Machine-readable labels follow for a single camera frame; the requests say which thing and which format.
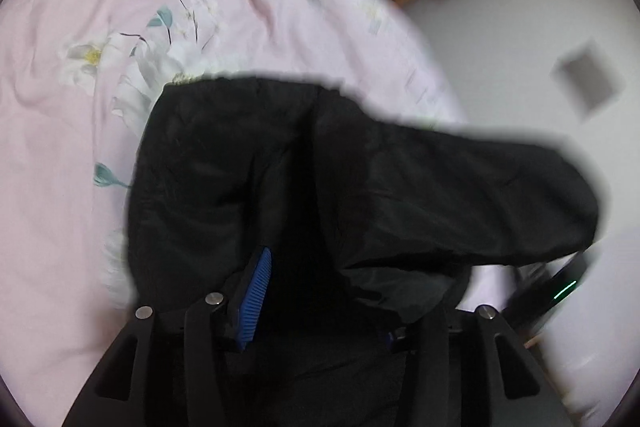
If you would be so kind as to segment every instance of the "teal leaf print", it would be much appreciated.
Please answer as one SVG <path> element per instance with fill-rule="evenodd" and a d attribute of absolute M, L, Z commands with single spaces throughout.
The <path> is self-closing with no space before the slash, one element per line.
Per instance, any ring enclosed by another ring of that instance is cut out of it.
<path fill-rule="evenodd" d="M 120 187 L 129 188 L 129 185 L 122 183 L 116 178 L 111 169 L 101 163 L 95 164 L 94 169 L 94 185 L 98 187 L 109 187 L 110 185 L 119 185 Z"/>
<path fill-rule="evenodd" d="M 170 28 L 174 23 L 174 15 L 166 6 L 162 6 L 156 13 L 167 28 Z"/>

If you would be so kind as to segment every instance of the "green light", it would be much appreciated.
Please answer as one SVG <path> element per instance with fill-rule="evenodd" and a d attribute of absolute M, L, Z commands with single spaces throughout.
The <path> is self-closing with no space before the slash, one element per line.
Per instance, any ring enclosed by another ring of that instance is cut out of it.
<path fill-rule="evenodd" d="M 558 294 L 554 297 L 554 300 L 557 299 L 559 296 L 561 296 L 564 292 L 566 292 L 569 288 L 571 288 L 571 286 L 573 286 L 575 283 L 577 283 L 577 281 L 573 281 L 571 284 L 568 284 L 567 286 L 565 286 L 564 288 L 562 288 Z"/>

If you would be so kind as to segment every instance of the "bed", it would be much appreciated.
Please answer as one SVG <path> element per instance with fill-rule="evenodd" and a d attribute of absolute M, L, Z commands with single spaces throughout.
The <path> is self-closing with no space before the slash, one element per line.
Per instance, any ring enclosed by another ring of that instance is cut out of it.
<path fill-rule="evenodd" d="M 302 77 L 377 118 L 463 121 L 387 0 L 4 0 L 0 27 L 0 373 L 36 427 L 63 422 L 135 299 L 127 189 L 164 85 Z M 501 299 L 485 267 L 462 307 Z"/>

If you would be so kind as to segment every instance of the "metal rivet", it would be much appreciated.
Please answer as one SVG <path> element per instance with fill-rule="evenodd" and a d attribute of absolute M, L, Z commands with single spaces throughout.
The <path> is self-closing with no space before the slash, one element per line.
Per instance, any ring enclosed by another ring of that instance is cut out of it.
<path fill-rule="evenodd" d="M 154 312 L 154 309 L 151 306 L 140 306 L 136 310 L 136 317 L 139 319 L 148 319 Z"/>
<path fill-rule="evenodd" d="M 207 304 L 211 304 L 212 306 L 217 306 L 218 304 L 222 304 L 222 301 L 225 300 L 225 296 L 222 293 L 213 292 L 207 295 L 204 298 L 204 301 Z"/>
<path fill-rule="evenodd" d="M 489 304 L 483 304 L 476 308 L 476 311 L 480 314 L 480 316 L 484 319 L 491 320 L 498 314 L 498 310 L 493 306 L 489 306 Z"/>

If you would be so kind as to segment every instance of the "floral pattern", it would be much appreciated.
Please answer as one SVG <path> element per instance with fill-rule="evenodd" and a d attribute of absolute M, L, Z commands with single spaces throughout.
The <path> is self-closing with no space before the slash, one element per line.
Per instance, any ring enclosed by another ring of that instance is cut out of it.
<path fill-rule="evenodd" d="M 389 19 L 386 7 L 380 0 L 360 0 L 356 6 L 369 21 L 369 33 L 376 35 Z"/>
<path fill-rule="evenodd" d="M 195 82 L 206 74 L 235 73 L 245 61 L 232 56 L 211 58 L 203 49 L 218 35 L 217 5 L 209 0 L 175 0 L 162 6 L 146 25 L 145 36 L 131 51 L 134 59 L 120 77 L 112 113 L 142 137 L 151 110 L 167 84 Z"/>
<path fill-rule="evenodd" d="M 129 188 L 129 185 L 122 183 L 116 178 L 111 169 L 101 163 L 95 164 L 94 168 L 94 185 L 97 187 L 109 187 L 110 185 L 119 185 L 120 187 Z"/>
<path fill-rule="evenodd" d="M 93 96 L 98 66 L 107 42 L 108 39 L 95 40 L 68 47 L 63 56 L 65 71 L 60 76 L 60 83 L 81 87 Z"/>
<path fill-rule="evenodd" d="M 127 237 L 123 229 L 113 230 L 107 235 L 102 256 L 106 267 L 100 280 L 107 288 L 113 306 L 125 309 L 136 298 L 136 290 L 127 266 Z"/>

